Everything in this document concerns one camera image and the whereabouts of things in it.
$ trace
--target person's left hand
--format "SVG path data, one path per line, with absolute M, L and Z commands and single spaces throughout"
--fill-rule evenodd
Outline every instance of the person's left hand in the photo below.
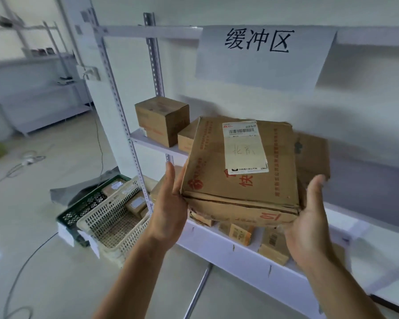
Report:
M 180 195 L 186 165 L 182 168 L 176 181 L 174 166 L 171 162 L 167 162 L 165 167 L 164 183 L 158 193 L 154 212 L 145 231 L 168 250 L 182 234 L 188 217 L 188 203 Z

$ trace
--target hand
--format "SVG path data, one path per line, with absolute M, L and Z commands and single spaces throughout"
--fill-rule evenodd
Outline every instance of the hand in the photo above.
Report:
M 302 269 L 311 265 L 319 256 L 334 259 L 322 199 L 324 182 L 324 175 L 312 179 L 307 190 L 306 208 L 293 223 L 283 226 L 288 250 Z
M 167 162 L 165 168 L 164 183 L 158 193 L 154 212 L 145 231 L 159 241 L 167 251 L 177 242 L 182 233 L 188 217 L 188 203 L 180 195 L 186 165 L 176 181 L 174 166 L 171 162 Z

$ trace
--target white plastic basket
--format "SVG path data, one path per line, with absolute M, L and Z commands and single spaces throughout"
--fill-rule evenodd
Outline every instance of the white plastic basket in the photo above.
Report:
M 124 207 L 141 190 L 136 176 L 77 221 L 77 227 L 92 236 L 102 254 L 119 267 L 149 222 L 149 214 L 139 220 Z

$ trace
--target floor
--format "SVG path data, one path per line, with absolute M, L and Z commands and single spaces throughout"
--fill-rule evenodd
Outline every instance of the floor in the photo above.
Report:
M 32 252 L 57 231 L 55 217 L 64 209 L 50 201 L 49 189 L 97 177 L 101 153 L 94 114 L 34 132 L 9 142 L 9 154 L 0 159 L 0 178 L 35 150 L 46 159 L 26 167 L 15 178 L 0 182 L 0 318 L 20 267 Z M 116 163 L 99 128 L 104 170 Z M 175 246 L 165 257 L 147 318 L 182 318 L 207 267 L 207 262 Z M 10 311 L 30 306 L 34 318 L 90 318 L 116 279 L 118 269 L 98 260 L 89 250 L 70 247 L 52 238 L 23 271 Z M 399 316 L 386 311 L 388 318 Z M 191 316 L 197 318 L 305 318 L 219 268 L 213 268 Z M 12 319 L 27 318 L 24 311 Z

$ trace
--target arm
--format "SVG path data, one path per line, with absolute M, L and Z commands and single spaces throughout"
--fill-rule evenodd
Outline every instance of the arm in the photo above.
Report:
M 145 317 L 165 253 L 177 242 L 188 216 L 179 191 L 185 170 L 174 180 L 174 166 L 166 165 L 165 181 L 143 234 L 130 251 L 117 282 L 94 314 L 94 319 Z
M 329 319 L 384 319 L 335 256 L 322 199 L 324 181 L 323 175 L 314 177 L 307 190 L 306 208 L 285 226 L 288 249 Z

